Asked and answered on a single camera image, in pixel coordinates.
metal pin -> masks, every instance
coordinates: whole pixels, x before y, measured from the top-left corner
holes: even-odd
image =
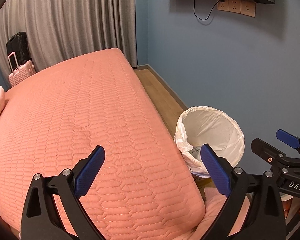
[[[41,175],[40,175],[39,173],[37,173],[36,175],[33,176],[33,178],[34,178],[35,180],[40,179],[40,177],[41,177]]]
[[[243,172],[243,170],[240,167],[236,167],[236,168],[234,168],[234,172],[236,174],[241,174]]]
[[[63,175],[63,176],[68,176],[70,173],[71,173],[71,170],[70,170],[70,169],[65,169],[65,170],[62,172],[62,175]]]
[[[266,171],[265,175],[268,177],[268,178],[271,178],[273,176],[273,173],[271,171]]]

power cord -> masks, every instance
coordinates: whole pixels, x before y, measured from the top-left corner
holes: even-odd
[[[212,9],[211,9],[211,11],[210,11],[210,13],[209,13],[209,16],[206,18],[206,19],[201,19],[200,17],[198,17],[197,15],[196,15],[196,13],[195,13],[195,0],[193,0],[193,13],[194,13],[194,16],[196,16],[199,20],[201,20],[201,21],[206,21],[206,20],[208,20],[209,19],[209,17],[210,17],[210,15],[211,15],[211,13],[212,13],[212,10],[215,8],[215,6],[218,4],[218,2],[224,2],[225,0],[218,0],[217,1],[217,3],[212,7]]]

white plastic bag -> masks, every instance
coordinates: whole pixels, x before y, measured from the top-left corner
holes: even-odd
[[[210,177],[198,151],[202,145],[208,143],[233,167],[244,152],[244,136],[237,122],[224,112],[207,106],[191,107],[181,114],[174,141],[191,173],[201,178]]]

outlet plate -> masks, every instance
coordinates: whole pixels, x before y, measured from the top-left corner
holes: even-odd
[[[225,0],[224,2],[218,2],[217,9],[220,11],[228,11],[229,0]]]
[[[241,1],[241,14],[255,17],[256,16],[256,3],[242,0]]]
[[[241,0],[229,0],[228,11],[241,13]]]

quilted bedspread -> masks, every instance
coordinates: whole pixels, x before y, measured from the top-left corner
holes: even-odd
[[[158,112],[118,49],[40,71],[5,94],[0,215],[20,230],[34,174],[54,176],[96,145],[106,160],[80,199],[106,239],[190,239],[205,206]],[[57,199],[66,229],[74,233]]]

